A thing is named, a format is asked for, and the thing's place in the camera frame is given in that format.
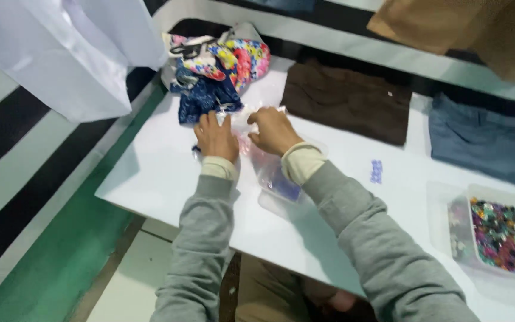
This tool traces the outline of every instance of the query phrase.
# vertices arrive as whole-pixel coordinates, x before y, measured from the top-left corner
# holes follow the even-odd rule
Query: gray sleeve
[[[478,321],[450,274],[359,182],[327,161],[303,189],[335,231],[380,321]]]
[[[233,229],[233,182],[201,175],[180,215],[172,264],[151,322],[218,321],[219,291]]]

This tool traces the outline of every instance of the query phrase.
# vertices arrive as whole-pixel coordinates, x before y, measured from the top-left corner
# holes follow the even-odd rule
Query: packaging bag
[[[128,114],[128,67],[160,68],[164,46],[141,0],[83,4],[0,0],[0,69],[70,121]]]

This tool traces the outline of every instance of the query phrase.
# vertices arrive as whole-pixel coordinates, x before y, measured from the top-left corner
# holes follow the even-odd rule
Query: folded brown garment
[[[307,120],[403,145],[411,94],[384,78],[311,61],[289,69],[282,105]]]

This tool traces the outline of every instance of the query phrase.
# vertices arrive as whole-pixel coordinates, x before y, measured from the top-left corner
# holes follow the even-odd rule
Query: blue floral fabric
[[[225,69],[219,62],[216,62],[216,67],[226,74],[224,80],[198,75],[184,67],[181,58],[176,60],[176,80],[171,84],[170,91],[181,93],[178,110],[180,124],[198,123],[202,114],[219,111],[221,106],[226,112],[236,112],[243,107],[229,77],[232,70]]]

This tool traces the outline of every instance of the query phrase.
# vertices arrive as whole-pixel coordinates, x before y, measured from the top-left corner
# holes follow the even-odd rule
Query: denim fabric
[[[431,157],[515,183],[515,118],[434,98]]]
[[[170,91],[181,93],[178,109],[180,124],[197,123],[202,114],[219,111],[221,106],[227,112],[235,112],[243,107],[229,78],[231,71],[223,68],[219,62],[216,66],[226,74],[225,80],[217,81],[198,75],[185,68],[182,59],[176,61],[176,82],[170,85]]]
[[[286,11],[313,11],[315,0],[246,0]]]

